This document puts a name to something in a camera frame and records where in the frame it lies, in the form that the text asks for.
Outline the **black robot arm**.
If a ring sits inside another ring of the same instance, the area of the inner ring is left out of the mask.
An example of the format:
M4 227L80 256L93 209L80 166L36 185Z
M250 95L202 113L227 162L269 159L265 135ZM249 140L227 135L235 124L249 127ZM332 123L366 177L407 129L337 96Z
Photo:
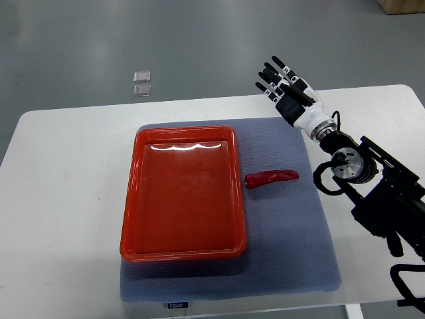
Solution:
M404 254L406 241L424 257L424 187L419 177L363 136L358 144L341 131L340 114L328 115L321 98L278 57L265 62L256 83L293 128L319 144L330 159L313 172L313 183L329 196L345 194L351 213L367 231L386 239L392 256Z

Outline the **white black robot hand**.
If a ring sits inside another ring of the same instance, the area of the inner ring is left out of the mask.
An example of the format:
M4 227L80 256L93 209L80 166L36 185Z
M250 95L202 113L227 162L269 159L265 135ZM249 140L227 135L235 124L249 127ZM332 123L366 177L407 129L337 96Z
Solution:
M266 88L260 82L255 86L262 91L272 102L276 103L276 110L292 127L303 130L309 138L323 138L326 134L336 130L336 123L331 116L324 112L324 105L316 91L277 56L272 56L273 62L280 68L281 73L293 86L280 97L273 90ZM281 81L286 79L269 63L264 63L265 69L258 73L259 77L274 90L280 89Z

